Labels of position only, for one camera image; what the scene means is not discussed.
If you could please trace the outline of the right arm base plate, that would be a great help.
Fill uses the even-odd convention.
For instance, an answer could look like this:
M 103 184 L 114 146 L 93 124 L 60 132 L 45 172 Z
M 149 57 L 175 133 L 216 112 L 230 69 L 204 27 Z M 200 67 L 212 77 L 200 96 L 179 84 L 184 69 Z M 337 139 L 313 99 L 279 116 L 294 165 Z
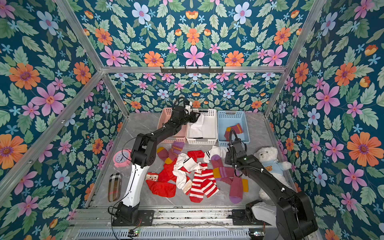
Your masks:
M 269 226 L 270 224 L 257 220 L 250 211 L 246 209 L 233 209 L 228 215 L 228 219 L 231 219 L 234 226 Z

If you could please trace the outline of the maroon purple cuff sock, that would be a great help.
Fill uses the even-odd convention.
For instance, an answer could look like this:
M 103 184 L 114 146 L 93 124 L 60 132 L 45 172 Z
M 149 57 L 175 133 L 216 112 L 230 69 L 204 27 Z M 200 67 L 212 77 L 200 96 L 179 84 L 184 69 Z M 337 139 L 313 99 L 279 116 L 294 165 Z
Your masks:
M 225 138 L 226 138 L 226 141 L 229 141 L 230 139 L 230 136 L 231 136 L 231 131 L 234 131 L 236 134 L 242 134 L 244 132 L 241 124 L 236 124 L 234 126 L 231 126 L 231 127 L 227 127 L 226 128 L 226 131 L 225 131 Z

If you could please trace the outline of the maroon sock yellow heel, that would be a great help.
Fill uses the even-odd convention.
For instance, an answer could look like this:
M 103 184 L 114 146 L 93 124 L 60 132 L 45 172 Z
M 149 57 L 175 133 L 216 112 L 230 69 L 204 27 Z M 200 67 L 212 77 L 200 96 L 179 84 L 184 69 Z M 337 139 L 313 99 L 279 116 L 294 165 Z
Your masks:
M 214 178 L 228 185 L 231 185 L 235 176 L 235 169 L 225 167 L 222 158 L 219 155 L 213 155 L 211 158 Z

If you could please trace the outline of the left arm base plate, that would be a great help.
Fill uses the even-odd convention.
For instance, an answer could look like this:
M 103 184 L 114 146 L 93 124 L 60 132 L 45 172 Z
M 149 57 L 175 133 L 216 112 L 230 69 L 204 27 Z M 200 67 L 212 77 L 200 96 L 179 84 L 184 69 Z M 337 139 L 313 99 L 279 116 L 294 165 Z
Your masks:
M 155 211 L 153 210 L 119 210 L 113 220 L 113 227 L 152 226 Z

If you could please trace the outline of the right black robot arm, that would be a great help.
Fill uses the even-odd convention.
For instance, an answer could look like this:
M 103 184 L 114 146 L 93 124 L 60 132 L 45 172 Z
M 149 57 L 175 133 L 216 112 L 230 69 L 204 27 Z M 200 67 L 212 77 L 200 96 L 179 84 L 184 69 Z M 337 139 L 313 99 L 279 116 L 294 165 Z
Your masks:
M 277 227 L 285 240 L 301 240 L 318 230 L 318 223 L 309 197 L 289 187 L 284 172 L 291 168 L 289 162 L 279 162 L 278 149 L 264 147 L 255 154 L 247 153 L 247 145 L 234 130 L 229 136 L 229 164 L 260 186 L 259 196 L 266 212 L 257 213 L 257 206 L 251 208 L 255 218 L 263 216 L 265 222 Z

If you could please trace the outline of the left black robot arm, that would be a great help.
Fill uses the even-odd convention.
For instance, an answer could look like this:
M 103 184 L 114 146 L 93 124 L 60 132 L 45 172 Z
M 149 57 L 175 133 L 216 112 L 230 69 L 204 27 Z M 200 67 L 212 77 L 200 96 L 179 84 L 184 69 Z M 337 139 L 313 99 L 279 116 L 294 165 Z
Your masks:
M 124 197 L 117 205 L 114 224 L 132 226 L 139 220 L 140 193 L 149 167 L 154 163 L 157 146 L 174 136 L 182 126 L 195 123 L 200 113 L 191 110 L 190 104 L 174 106 L 170 119 L 163 126 L 148 134 L 138 134 L 132 148 L 132 170 Z

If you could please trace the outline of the white sock black stripes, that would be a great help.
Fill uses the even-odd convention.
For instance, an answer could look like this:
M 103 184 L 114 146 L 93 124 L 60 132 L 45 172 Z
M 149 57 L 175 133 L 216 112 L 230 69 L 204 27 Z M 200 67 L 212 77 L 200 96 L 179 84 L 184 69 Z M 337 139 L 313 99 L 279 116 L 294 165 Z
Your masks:
M 212 148 L 209 151 L 204 152 L 203 161 L 205 163 L 209 163 L 212 160 L 212 157 L 214 155 L 218 155 L 223 159 L 226 157 L 226 154 L 228 151 L 229 151 L 228 148 L 212 146 Z

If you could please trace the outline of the red santa sock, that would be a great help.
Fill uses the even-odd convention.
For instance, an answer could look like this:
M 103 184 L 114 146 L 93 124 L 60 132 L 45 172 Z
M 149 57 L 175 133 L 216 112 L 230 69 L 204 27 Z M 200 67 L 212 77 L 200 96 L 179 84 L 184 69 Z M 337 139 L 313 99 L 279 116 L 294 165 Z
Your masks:
M 164 198 L 173 198 L 176 195 L 176 185 L 168 182 L 160 182 L 157 173 L 147 173 L 146 183 L 153 195 Z

